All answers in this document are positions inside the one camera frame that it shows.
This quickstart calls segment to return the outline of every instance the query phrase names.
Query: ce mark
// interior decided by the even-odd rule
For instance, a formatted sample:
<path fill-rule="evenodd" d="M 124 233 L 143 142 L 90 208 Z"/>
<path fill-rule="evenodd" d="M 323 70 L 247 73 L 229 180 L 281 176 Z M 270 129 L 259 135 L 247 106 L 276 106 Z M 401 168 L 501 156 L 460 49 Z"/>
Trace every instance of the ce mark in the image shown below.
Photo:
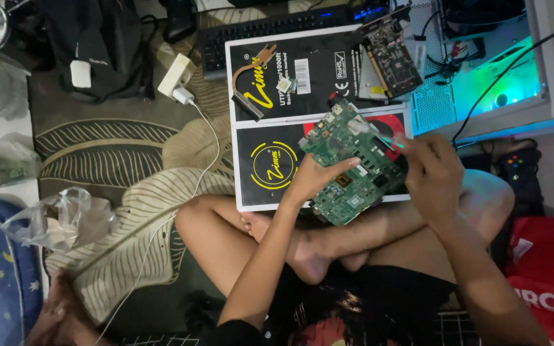
<path fill-rule="evenodd" d="M 335 87 L 339 90 L 344 90 L 345 88 L 348 87 L 348 85 L 350 85 L 350 82 L 345 82 L 345 84 L 338 84 L 338 83 L 335 83 Z M 343 94 L 342 96 L 343 97 L 346 97 L 348 96 L 348 94 L 350 93 L 350 90 L 346 90 L 345 91 L 345 94 Z"/>

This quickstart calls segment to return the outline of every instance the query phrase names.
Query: yellow logo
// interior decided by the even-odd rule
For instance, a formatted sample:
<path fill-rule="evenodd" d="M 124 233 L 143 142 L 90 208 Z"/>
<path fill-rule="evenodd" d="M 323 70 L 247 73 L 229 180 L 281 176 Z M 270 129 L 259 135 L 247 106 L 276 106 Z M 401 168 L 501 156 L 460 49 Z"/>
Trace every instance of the yellow logo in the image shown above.
<path fill-rule="evenodd" d="M 251 157 L 254 159 L 254 173 L 251 179 L 269 190 L 288 186 L 298 170 L 296 153 L 285 143 L 262 143 L 254 149 Z"/>
<path fill-rule="evenodd" d="M 255 63 L 256 61 L 258 61 L 257 57 L 251 58 L 251 62 Z M 273 101 L 271 101 L 271 99 L 268 98 L 268 96 L 266 96 L 266 93 L 264 92 L 264 87 L 266 86 L 266 84 L 264 84 L 264 71 L 262 71 L 262 65 L 254 67 L 254 77 L 256 77 L 256 81 L 251 82 L 251 85 L 256 86 L 258 92 L 260 92 L 260 95 L 262 96 L 262 98 L 264 98 L 264 101 L 258 100 L 250 92 L 246 92 L 245 94 L 243 94 L 243 96 L 249 98 L 260 106 L 273 108 Z"/>

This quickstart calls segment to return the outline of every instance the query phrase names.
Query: red bag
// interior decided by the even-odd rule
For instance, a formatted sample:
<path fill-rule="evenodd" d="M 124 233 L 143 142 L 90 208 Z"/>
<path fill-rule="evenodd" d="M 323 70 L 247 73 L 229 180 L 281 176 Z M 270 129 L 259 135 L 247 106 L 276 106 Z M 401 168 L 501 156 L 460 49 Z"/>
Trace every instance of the red bag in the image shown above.
<path fill-rule="evenodd" d="M 505 275 L 554 341 L 554 218 L 516 220 Z"/>

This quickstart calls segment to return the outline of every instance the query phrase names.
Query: hand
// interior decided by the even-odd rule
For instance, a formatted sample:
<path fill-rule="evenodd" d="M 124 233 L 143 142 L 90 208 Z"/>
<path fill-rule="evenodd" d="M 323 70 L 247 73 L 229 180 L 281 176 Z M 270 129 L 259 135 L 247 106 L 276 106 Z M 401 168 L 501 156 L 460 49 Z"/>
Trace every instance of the hand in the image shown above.
<path fill-rule="evenodd" d="M 306 154 L 284 194 L 283 201 L 303 204 L 315 197 L 332 179 L 359 163 L 360 158 L 354 157 L 330 167 L 322 167 L 313 159 L 313 154 Z"/>
<path fill-rule="evenodd" d="M 457 153 L 440 135 L 398 140 L 409 164 L 405 185 L 414 206 L 435 231 L 446 229 L 459 215 L 465 169 Z"/>

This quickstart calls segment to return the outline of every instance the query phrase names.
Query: black keyboard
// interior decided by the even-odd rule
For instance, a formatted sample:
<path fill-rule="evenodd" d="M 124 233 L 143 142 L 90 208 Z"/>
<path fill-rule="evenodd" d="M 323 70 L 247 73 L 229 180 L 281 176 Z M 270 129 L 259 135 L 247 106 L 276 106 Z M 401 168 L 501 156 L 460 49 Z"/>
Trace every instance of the black keyboard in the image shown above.
<path fill-rule="evenodd" d="M 351 23 L 348 6 L 338 5 L 202 29 L 198 33 L 198 47 L 202 54 L 204 79 L 215 80 L 227 77 L 225 48 L 227 41 L 341 27 Z"/>

